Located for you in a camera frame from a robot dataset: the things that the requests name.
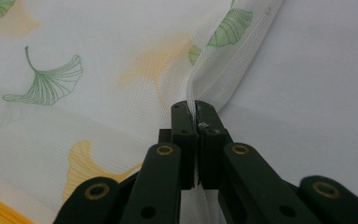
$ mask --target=brass screw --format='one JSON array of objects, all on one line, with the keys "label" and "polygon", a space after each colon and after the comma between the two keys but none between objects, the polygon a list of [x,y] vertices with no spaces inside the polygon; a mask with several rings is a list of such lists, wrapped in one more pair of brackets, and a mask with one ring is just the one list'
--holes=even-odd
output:
[{"label": "brass screw", "polygon": [[339,190],[336,187],[323,181],[313,183],[312,187],[316,192],[326,198],[337,199],[341,196]]},{"label": "brass screw", "polygon": [[161,156],[168,156],[173,154],[173,148],[168,146],[162,146],[162,147],[158,147],[156,149],[156,152]]},{"label": "brass screw", "polygon": [[248,147],[240,146],[240,145],[233,146],[231,150],[238,155],[246,155],[249,154],[249,152],[251,152],[251,150]]},{"label": "brass screw", "polygon": [[84,195],[89,200],[98,200],[106,196],[109,193],[109,186],[105,183],[96,183],[89,186]]}]

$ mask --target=fabric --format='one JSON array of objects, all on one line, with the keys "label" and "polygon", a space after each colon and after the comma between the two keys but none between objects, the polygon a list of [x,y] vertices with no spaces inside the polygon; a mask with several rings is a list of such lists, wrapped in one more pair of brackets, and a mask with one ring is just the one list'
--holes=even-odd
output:
[{"label": "fabric", "polygon": [[[136,172],[172,104],[227,102],[281,1],[0,0],[0,202],[50,223],[81,182]],[[200,187],[181,211],[219,222]]]}]

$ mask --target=leaf stem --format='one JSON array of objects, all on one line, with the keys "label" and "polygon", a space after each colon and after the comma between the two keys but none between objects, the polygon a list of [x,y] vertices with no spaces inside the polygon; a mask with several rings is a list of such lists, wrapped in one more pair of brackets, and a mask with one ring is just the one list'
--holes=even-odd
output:
[{"label": "leaf stem", "polygon": [[25,47],[25,56],[27,57],[27,61],[28,61],[28,64],[30,65],[30,67],[36,71],[36,69],[32,66],[32,63],[31,63],[31,60],[30,60],[30,55],[28,54],[28,46]]}]

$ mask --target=white surface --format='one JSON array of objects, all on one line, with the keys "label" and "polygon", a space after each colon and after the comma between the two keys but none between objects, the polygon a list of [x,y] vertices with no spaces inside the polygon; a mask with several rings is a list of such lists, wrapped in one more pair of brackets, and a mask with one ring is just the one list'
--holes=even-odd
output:
[{"label": "white surface", "polygon": [[358,1],[284,0],[220,114],[283,179],[325,175],[358,195]]}]

